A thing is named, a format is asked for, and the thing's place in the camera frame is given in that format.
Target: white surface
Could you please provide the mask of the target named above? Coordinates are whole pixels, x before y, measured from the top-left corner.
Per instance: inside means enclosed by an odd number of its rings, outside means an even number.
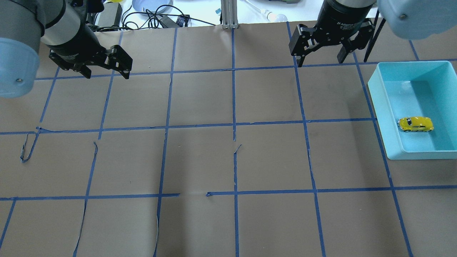
[[[261,9],[268,9],[276,14],[284,14],[289,21],[315,21],[319,15],[320,7],[323,0],[301,0],[297,4],[287,4],[280,1],[268,0],[251,0],[251,3]],[[121,2],[122,11],[127,10],[132,4],[132,0]],[[220,16],[216,10],[221,7],[220,0],[175,0],[173,5],[179,8],[184,14],[189,14],[191,18],[200,19],[213,24],[219,24]],[[180,14],[177,10],[170,11],[170,14]],[[372,9],[368,17],[374,17],[376,8]],[[127,21],[134,21],[142,25],[146,21],[146,16],[133,14],[128,17]],[[268,23],[269,21],[260,14],[255,8],[249,6],[245,0],[238,0],[238,23]],[[207,26],[207,24],[192,21],[191,27]]]

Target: light blue plastic bin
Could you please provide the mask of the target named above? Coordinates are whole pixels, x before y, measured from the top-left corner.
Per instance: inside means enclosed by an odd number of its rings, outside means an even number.
[[[379,63],[368,82],[387,157],[457,159],[457,75],[448,61]],[[431,118],[431,132],[403,132],[404,117]]]

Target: yellow object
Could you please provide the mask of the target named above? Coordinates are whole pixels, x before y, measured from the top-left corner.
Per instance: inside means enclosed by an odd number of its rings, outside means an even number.
[[[430,132],[433,130],[433,123],[427,117],[405,117],[398,122],[399,127],[404,132],[409,131],[424,131]]]

